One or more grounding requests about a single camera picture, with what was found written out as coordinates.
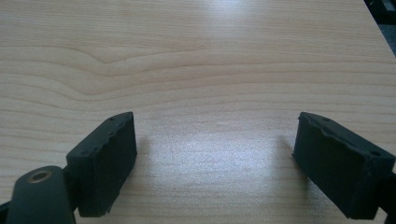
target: wooden table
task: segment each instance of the wooden table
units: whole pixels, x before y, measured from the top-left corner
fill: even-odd
[[[301,111],[396,153],[396,61],[363,0],[3,0],[0,203],[134,111],[111,213],[78,223],[346,219],[291,157]]]

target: wood grain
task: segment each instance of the wood grain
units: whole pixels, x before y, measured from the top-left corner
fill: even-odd
[[[132,110],[138,158],[78,223],[346,219],[291,158],[301,111],[396,153],[396,62],[362,0],[0,2],[0,203]]]

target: black plastic housing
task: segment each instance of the black plastic housing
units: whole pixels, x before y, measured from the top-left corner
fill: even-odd
[[[132,112],[105,120],[67,154],[67,170],[80,185],[82,217],[100,217],[110,210],[135,158]]]
[[[302,112],[293,157],[346,217],[373,219],[395,157],[333,120]]]

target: screw hole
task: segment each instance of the screw hole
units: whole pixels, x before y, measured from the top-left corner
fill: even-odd
[[[30,175],[27,181],[31,184],[35,184],[48,179],[51,175],[51,171],[37,171],[36,173]]]
[[[373,156],[381,156],[381,153],[377,152],[377,151],[371,151],[370,152]]]

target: black object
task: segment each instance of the black object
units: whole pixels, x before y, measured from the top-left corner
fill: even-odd
[[[105,120],[66,156],[67,166],[46,166],[20,177],[11,202],[0,205],[0,223],[70,224],[73,211],[100,217],[110,211],[134,167],[134,115]]]
[[[302,112],[293,157],[346,217],[396,217],[395,157],[333,120]]]
[[[396,25],[395,0],[364,0],[377,24]]]

